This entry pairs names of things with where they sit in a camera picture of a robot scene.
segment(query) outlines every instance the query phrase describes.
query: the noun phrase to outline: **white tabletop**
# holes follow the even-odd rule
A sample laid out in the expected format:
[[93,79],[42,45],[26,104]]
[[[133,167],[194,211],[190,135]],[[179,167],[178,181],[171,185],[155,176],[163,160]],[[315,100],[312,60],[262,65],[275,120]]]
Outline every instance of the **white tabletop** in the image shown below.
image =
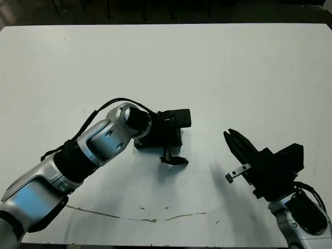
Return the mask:
[[187,168],[162,165],[160,151],[131,143],[70,195],[77,209],[66,207],[24,242],[285,246],[267,202],[241,177],[227,183],[240,164],[222,132],[238,130],[273,152],[302,144],[298,180],[332,214],[331,65],[332,32],[323,24],[4,28],[1,192],[112,98],[154,111],[190,108],[192,117],[181,149]]

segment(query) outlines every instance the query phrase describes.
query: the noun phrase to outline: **dark floor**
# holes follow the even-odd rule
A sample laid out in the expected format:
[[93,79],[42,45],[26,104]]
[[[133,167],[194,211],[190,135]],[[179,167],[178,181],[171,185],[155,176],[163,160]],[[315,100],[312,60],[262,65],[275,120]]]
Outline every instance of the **dark floor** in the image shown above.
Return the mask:
[[[136,247],[133,246],[97,246],[97,245],[68,245],[67,247],[65,245],[37,245],[37,244],[24,244],[21,245],[19,249],[134,249]],[[140,246],[139,248],[149,248],[149,249],[164,249],[164,248],[171,248],[171,249],[206,249],[209,247],[171,247],[171,246],[149,246],[144,247]],[[252,247],[210,247],[213,249],[285,249],[285,248],[252,248]]]
[[8,25],[304,22],[327,23],[320,5],[277,0],[0,0],[0,30]]

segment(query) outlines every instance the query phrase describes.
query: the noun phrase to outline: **black clamp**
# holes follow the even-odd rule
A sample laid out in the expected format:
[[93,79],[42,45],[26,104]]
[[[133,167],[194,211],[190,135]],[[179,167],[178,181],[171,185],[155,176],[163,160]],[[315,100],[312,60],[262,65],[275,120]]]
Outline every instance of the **black clamp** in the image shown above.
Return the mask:
[[158,148],[164,149],[161,162],[170,165],[187,164],[188,160],[183,157],[173,157],[172,147],[181,147],[181,128],[191,127],[189,109],[166,110],[154,113],[151,116],[151,130],[141,139],[135,139],[134,146],[137,149]]

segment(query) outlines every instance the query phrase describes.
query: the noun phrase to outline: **black cable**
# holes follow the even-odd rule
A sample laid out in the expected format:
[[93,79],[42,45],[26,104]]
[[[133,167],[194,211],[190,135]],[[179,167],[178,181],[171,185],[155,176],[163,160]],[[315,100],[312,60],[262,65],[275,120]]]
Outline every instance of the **black cable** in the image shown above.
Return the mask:
[[321,206],[321,208],[326,212],[326,207],[325,207],[325,204],[324,204],[322,198],[316,192],[316,190],[314,190],[313,187],[309,186],[308,184],[302,183],[302,182],[294,182],[294,183],[295,183],[295,186],[297,186],[299,188],[303,188],[303,189],[311,192],[312,195],[315,197],[316,201],[318,202],[319,206]]
[[[97,116],[97,114],[105,109],[106,107],[110,106],[111,104],[115,103],[115,102],[119,102],[119,101],[129,101],[132,102],[136,105],[138,105],[140,108],[146,110],[149,114],[154,114],[154,112],[152,110],[150,110],[149,108],[145,107],[144,105],[142,105],[139,102],[133,101],[131,99],[127,99],[127,98],[116,98],[116,99],[112,99],[110,101],[107,101],[105,104],[103,104],[98,110],[94,110],[91,115],[87,118],[87,120],[83,123],[83,125],[81,126],[81,128],[78,130],[78,132],[75,134],[75,136],[73,136],[72,139],[70,139],[70,141],[74,141],[76,140],[79,136],[81,136],[81,134],[86,130],[86,128],[91,124],[91,122],[93,121],[93,119]],[[43,161],[47,156],[53,154],[54,152],[60,151],[62,150],[64,147],[64,145],[59,146],[56,149],[53,150],[49,150],[48,152],[46,152],[41,158],[40,161]]]

